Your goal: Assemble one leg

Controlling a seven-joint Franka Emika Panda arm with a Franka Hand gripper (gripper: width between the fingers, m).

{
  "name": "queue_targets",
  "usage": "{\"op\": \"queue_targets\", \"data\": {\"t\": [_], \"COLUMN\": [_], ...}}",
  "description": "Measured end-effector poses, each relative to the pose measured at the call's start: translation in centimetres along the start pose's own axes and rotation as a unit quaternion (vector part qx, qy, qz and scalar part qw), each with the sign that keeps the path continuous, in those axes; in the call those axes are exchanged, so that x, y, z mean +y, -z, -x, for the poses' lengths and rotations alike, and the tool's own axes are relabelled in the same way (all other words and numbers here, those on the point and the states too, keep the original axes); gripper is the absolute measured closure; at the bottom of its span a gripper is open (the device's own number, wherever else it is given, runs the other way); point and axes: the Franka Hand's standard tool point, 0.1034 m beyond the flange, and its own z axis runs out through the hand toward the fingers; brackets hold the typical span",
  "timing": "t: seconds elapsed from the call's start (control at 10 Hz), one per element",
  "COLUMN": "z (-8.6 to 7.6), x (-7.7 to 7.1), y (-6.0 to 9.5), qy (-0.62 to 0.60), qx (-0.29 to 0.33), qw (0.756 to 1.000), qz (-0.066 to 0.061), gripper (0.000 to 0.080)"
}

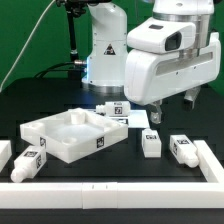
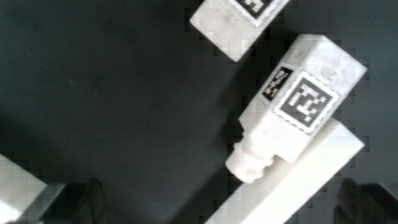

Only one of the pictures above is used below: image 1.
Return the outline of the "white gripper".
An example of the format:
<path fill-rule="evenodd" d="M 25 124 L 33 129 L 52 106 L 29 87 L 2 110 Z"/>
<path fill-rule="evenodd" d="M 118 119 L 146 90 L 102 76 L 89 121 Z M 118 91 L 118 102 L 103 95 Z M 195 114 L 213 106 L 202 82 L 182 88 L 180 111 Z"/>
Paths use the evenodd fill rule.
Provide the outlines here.
<path fill-rule="evenodd" d="M 217 78 L 220 61 L 218 32 L 211 34 L 209 45 L 192 59 L 180 59 L 178 52 L 156 55 L 132 50 L 125 67 L 125 96 L 138 105 L 151 103 L 150 120 L 159 124 L 162 110 L 158 100 L 187 90 L 183 105 L 186 110 L 193 110 L 201 90 L 200 85 Z"/>

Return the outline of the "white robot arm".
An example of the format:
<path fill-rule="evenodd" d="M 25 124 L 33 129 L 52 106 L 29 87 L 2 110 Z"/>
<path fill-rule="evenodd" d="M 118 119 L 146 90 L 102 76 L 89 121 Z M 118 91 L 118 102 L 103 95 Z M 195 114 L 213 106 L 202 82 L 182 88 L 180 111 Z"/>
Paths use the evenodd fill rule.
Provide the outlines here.
<path fill-rule="evenodd" d="M 210 29 L 214 0 L 152 1 L 152 16 L 131 31 L 115 4 L 88 5 L 93 49 L 83 84 L 122 91 L 129 101 L 150 106 L 151 121 L 160 123 L 163 99 L 183 92 L 194 104 L 200 87 L 217 78 L 221 43 Z"/>

